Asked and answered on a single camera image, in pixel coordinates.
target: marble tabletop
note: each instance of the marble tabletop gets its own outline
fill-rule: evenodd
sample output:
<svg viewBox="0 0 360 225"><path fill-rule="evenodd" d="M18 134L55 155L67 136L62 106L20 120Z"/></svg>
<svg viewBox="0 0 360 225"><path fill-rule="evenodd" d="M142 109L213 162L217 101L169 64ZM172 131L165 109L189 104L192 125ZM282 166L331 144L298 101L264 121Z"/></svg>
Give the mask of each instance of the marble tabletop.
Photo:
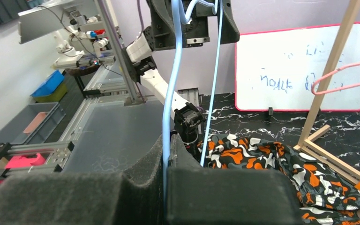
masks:
<svg viewBox="0 0 360 225"><path fill-rule="evenodd" d="M210 96L202 96L201 106L205 110L209 108L209 101ZM297 144L307 112L274 112L268 121L267 113L240 112L234 103L234 93L215 95L211 134L263 138L292 147ZM360 112L322 112L313 130L325 124L331 126L329 132L315 143L360 170Z"/></svg>

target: green bin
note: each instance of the green bin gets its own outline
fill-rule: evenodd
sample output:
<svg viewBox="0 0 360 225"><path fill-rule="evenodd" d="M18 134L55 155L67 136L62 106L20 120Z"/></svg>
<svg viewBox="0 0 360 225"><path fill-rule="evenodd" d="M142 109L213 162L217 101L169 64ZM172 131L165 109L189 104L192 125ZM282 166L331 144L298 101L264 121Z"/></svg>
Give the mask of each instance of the green bin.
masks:
<svg viewBox="0 0 360 225"><path fill-rule="evenodd" d="M67 93L67 87L64 82L61 82L61 84L56 88L56 90L50 94L40 97L33 97L35 101L37 102L59 102L63 96Z"/></svg>

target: pink wire hanger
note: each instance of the pink wire hanger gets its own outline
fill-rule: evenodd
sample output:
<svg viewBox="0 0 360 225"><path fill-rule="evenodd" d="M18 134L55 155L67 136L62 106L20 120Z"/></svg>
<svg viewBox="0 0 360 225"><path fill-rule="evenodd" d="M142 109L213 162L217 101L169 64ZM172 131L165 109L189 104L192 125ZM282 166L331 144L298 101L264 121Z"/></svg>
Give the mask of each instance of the pink wire hanger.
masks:
<svg viewBox="0 0 360 225"><path fill-rule="evenodd" d="M355 87L359 87L360 86L360 83L356 83L356 84L352 84L352 85L348 85L348 86L344 86L344 87L341 87L341 88L335 88L335 89L332 89L332 90L325 90L325 91L320 91L320 92L316 92L315 91L315 87L316 85L322 81L323 79L329 77L329 76L333 76L334 74L337 74L338 72L344 70L344 69L347 69L347 68L350 68L350 67L356 67L356 66L360 66L360 61L359 62L355 62L355 63L350 63L350 64L347 64L347 65L344 65L336 70L333 70L332 72L318 78L314 83L313 83L313 86L311 87L311 92L314 94L314 95L324 95L324 94L328 94L328 93L332 93L332 92L336 92L336 91L340 91L340 90L345 90L345 89L350 89L350 88L355 88Z"/></svg>

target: white wall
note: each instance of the white wall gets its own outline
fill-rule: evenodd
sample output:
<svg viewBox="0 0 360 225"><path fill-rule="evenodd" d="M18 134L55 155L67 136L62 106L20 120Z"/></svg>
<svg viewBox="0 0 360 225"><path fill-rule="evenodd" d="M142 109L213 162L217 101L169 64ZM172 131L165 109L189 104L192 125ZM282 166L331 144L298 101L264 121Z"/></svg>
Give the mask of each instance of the white wall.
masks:
<svg viewBox="0 0 360 225"><path fill-rule="evenodd" d="M50 35L23 45L19 40L16 21L0 26L0 129L30 103L57 58Z"/></svg>
<svg viewBox="0 0 360 225"><path fill-rule="evenodd" d="M125 44L140 31L136 1L111 0ZM150 10L142 0L144 24L151 23ZM340 23L348 0L232 0L232 12L241 33ZM210 94L217 44L217 18L211 17L210 43L183 53L177 89L199 87ZM161 75L169 81L174 50L154 53ZM216 93L234 92L234 44L222 45Z"/></svg>

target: black cable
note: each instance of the black cable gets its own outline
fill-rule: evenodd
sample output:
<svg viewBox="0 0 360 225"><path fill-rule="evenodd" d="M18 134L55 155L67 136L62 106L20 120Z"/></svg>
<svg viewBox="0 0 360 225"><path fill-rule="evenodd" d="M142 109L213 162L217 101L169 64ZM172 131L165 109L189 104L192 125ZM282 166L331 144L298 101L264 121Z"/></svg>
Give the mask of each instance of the black cable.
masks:
<svg viewBox="0 0 360 225"><path fill-rule="evenodd" d="M67 29L67 27L66 27L66 26L64 25L64 23L63 23L64 11L63 11L63 13L61 14L61 18L60 18L55 12L53 12L53 11L52 11L51 9L49 9L48 7L42 6L42 5L39 5L38 7L45 8L45 9L49 10L51 13L53 13L53 14L56 16L56 18L59 20L59 22L60 22L60 24L63 26L63 28L64 28L68 33L72 34L72 32L69 31L69 30ZM90 52L90 51L85 47L85 45L82 43L81 39L80 39L79 37L77 37L75 34L73 34L73 35L74 35L74 37L75 37L76 39L78 39L78 41L79 41L79 43L82 45L82 47L83 47L89 54L91 54L92 56L94 56L94 58L96 58L96 59L100 62L100 59L99 59L95 54L93 54L92 52ZM106 67L106 65L104 65L104 63L101 63L101 65L102 65L106 70L111 71L111 72L113 72L113 73L116 73L116 74L122 76L122 74L117 73L117 72L115 72L115 71L112 71L112 70L108 69L108 68Z"/></svg>

